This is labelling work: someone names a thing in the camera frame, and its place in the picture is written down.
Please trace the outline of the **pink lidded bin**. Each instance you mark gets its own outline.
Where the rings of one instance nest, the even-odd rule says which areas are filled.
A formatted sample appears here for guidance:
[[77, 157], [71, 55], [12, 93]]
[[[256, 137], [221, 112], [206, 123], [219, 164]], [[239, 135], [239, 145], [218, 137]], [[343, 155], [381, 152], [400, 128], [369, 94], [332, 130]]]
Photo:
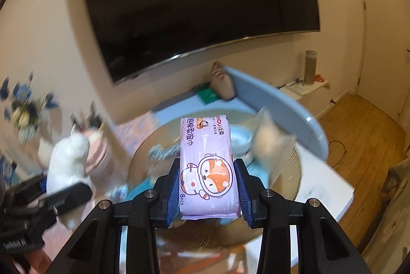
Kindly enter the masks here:
[[131, 157], [106, 122], [98, 129], [86, 130], [85, 135], [90, 142], [86, 175], [96, 194], [112, 192], [127, 181]]

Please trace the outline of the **grey thermos bottle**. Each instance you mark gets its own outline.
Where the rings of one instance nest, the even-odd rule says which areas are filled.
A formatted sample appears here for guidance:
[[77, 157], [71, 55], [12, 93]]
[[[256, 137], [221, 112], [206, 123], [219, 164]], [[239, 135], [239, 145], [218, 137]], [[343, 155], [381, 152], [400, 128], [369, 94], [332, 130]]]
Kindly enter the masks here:
[[312, 50], [306, 50], [304, 82], [307, 85], [312, 85], [315, 82], [316, 63], [317, 63], [317, 52], [312, 51]]

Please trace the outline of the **green packet on table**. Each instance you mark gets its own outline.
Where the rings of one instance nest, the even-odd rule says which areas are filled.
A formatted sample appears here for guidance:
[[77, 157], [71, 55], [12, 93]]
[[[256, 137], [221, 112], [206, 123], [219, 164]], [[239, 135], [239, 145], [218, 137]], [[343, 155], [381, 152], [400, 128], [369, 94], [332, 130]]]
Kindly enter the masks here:
[[209, 82], [197, 85], [192, 90], [205, 105], [220, 100], [220, 96], [214, 89], [211, 88], [211, 84]]

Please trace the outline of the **light blue round lid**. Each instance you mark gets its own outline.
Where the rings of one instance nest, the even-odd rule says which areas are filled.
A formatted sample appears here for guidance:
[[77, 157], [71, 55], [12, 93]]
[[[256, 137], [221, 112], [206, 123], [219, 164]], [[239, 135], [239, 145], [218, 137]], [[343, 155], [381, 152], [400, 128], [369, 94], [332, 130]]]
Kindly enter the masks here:
[[267, 108], [272, 119], [286, 132], [296, 135], [298, 142], [323, 161], [329, 155], [327, 137], [317, 119], [304, 106], [266, 82], [231, 67], [231, 76], [238, 98], [258, 111]]

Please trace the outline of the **blue plaid fabric bow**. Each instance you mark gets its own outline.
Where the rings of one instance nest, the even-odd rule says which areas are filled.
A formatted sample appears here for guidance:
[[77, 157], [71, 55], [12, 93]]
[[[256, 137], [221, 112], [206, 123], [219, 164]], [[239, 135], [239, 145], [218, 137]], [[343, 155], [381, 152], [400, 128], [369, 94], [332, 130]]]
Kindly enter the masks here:
[[150, 149], [149, 157], [153, 160], [173, 160], [179, 157], [180, 150], [181, 145], [179, 143], [175, 143], [167, 148], [157, 144]]

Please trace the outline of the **pink patterned table cloth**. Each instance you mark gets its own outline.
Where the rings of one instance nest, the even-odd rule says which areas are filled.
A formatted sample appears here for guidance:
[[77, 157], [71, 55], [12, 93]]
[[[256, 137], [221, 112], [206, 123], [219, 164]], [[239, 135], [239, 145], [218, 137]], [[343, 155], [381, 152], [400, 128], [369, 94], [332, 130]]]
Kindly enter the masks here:
[[[118, 203], [131, 200], [152, 187], [166, 174], [170, 161], [153, 161], [151, 147], [173, 145], [179, 140], [179, 122], [161, 126], [148, 112], [112, 128], [117, 141], [132, 157], [127, 183], [108, 194]], [[218, 219], [177, 221], [156, 234], [162, 273], [247, 273], [246, 243], [252, 232], [241, 218], [224, 222]]]

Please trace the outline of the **purple wet wipes pack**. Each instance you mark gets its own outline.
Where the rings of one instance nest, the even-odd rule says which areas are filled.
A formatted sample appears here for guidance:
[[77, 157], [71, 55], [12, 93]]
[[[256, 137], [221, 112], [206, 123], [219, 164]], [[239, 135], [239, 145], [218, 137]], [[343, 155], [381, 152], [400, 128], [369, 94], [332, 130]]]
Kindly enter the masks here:
[[226, 116], [183, 118], [180, 127], [182, 218], [238, 218], [240, 201]]

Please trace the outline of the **white plush toy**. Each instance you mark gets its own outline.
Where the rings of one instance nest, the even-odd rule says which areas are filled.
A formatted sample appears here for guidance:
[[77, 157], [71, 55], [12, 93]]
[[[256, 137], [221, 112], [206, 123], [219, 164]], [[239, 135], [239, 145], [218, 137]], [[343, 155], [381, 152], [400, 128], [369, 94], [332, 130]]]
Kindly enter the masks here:
[[90, 150], [88, 137], [73, 132], [54, 147], [47, 171], [47, 195], [82, 182], [94, 191], [93, 183], [86, 175], [86, 163]]

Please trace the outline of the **brown leather handbag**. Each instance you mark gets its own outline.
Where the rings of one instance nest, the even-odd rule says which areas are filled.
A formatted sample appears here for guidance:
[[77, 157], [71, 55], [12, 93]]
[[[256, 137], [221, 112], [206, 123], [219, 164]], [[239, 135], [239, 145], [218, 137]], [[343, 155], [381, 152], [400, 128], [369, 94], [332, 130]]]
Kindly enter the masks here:
[[215, 61], [211, 71], [210, 87], [225, 101], [235, 98], [236, 92], [230, 74], [224, 69], [224, 65]]

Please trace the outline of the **white makeup sponge bag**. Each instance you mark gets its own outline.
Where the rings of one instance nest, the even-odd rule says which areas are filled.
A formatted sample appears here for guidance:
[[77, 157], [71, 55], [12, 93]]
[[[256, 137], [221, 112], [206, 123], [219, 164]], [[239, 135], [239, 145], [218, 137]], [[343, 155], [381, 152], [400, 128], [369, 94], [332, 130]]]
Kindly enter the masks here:
[[282, 135], [266, 107], [258, 111], [251, 153], [269, 173], [270, 184], [284, 172], [296, 143], [295, 135]]

